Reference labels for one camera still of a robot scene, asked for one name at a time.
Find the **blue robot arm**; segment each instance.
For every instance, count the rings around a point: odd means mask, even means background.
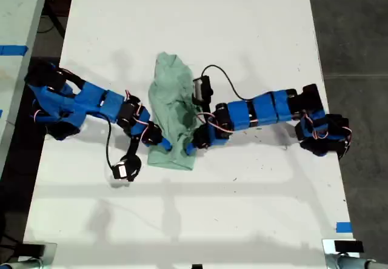
[[[209,112],[213,94],[209,77],[202,73],[194,84],[193,103],[202,107],[205,123],[195,130],[193,141],[186,146],[187,154],[196,149],[224,145],[236,131],[291,120],[299,121],[295,130],[300,146],[315,155],[324,156],[328,151],[336,151],[341,158],[349,149],[349,120],[325,113],[315,84],[305,86],[300,95],[296,90],[288,89],[217,104],[213,113]]]
[[[74,94],[67,81],[73,82],[80,92]],[[136,96],[128,95],[125,99],[46,62],[33,67],[25,82],[36,97],[34,121],[45,124],[47,133],[59,141],[79,133],[87,115],[107,120],[107,162],[115,179],[133,181],[136,178],[141,168],[140,158],[136,155],[140,142],[147,146],[160,145],[166,151],[172,148],[161,129],[150,121],[150,113]],[[130,137],[127,154],[115,165],[110,164],[108,156],[111,124],[118,124]]]

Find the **green cloth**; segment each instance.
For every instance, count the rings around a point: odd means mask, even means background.
[[[155,80],[149,90],[153,120],[172,144],[170,152],[152,146],[148,164],[163,168],[191,170],[195,154],[187,156],[186,143],[192,139],[199,122],[197,107],[192,103],[194,92],[192,71],[177,55],[161,53],[156,59]]]

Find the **blue tape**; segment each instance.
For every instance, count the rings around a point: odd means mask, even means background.
[[[27,46],[0,45],[0,56],[24,56],[27,51]]]
[[[352,233],[352,224],[350,222],[337,222],[337,233]]]

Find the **black cable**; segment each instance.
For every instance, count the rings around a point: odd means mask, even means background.
[[[14,250],[15,249],[14,246],[9,246],[9,245],[0,245],[0,248],[10,249],[10,250]]]
[[[3,233],[2,236],[6,237],[8,240],[11,240],[11,241],[13,241],[13,242],[15,242],[17,244],[20,244],[20,242],[18,240],[14,239],[13,237],[11,237],[11,236],[9,236],[9,235],[7,235],[5,233]]]
[[[48,33],[49,31],[51,31],[52,29],[54,28],[54,25],[51,26],[51,28],[48,28],[47,30],[44,30],[44,31],[37,31],[38,34],[44,34],[44,33]]]
[[[102,116],[104,119],[107,120],[108,125],[109,125],[109,132],[108,132],[108,137],[107,137],[107,145],[106,145],[106,148],[105,148],[105,155],[107,157],[108,166],[112,170],[113,168],[112,168],[112,165],[110,164],[110,161],[109,161],[109,140],[110,140],[110,134],[112,133],[112,125],[111,125],[110,120],[109,120],[107,115],[105,115],[103,113],[99,113],[99,112],[95,113],[95,115]]]
[[[206,66],[205,69],[202,71],[201,77],[204,76],[205,71],[206,71],[208,68],[210,68],[210,67],[215,67],[215,68],[221,70],[221,72],[225,75],[226,79],[228,79],[229,84],[230,84],[230,86],[231,86],[232,89],[233,89],[233,92],[235,93],[235,95],[236,95],[238,98],[240,98],[240,99],[243,100],[243,101],[251,101],[251,100],[253,99],[253,98],[247,99],[247,98],[241,97],[241,96],[237,93],[237,91],[236,91],[236,89],[235,89],[233,83],[231,82],[231,80],[230,80],[228,74],[226,74],[226,72],[224,71],[224,69],[222,69],[220,66],[217,66],[217,65],[214,65],[214,64],[209,65],[209,66]]]

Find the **white table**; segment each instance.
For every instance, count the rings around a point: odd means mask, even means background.
[[[178,54],[195,77],[207,64],[245,97],[316,83],[324,105],[309,0],[73,0],[61,66],[149,106],[156,55]],[[209,72],[213,103],[235,100]],[[54,268],[325,268],[322,239],[349,221],[335,154],[302,150],[285,125],[233,136],[199,153],[193,171],[143,168],[112,188],[107,124],[47,139],[25,241],[58,244]],[[113,131],[111,161],[128,139]]]
[[[11,143],[44,0],[0,0],[0,45],[26,45],[24,56],[0,56],[0,177]]]

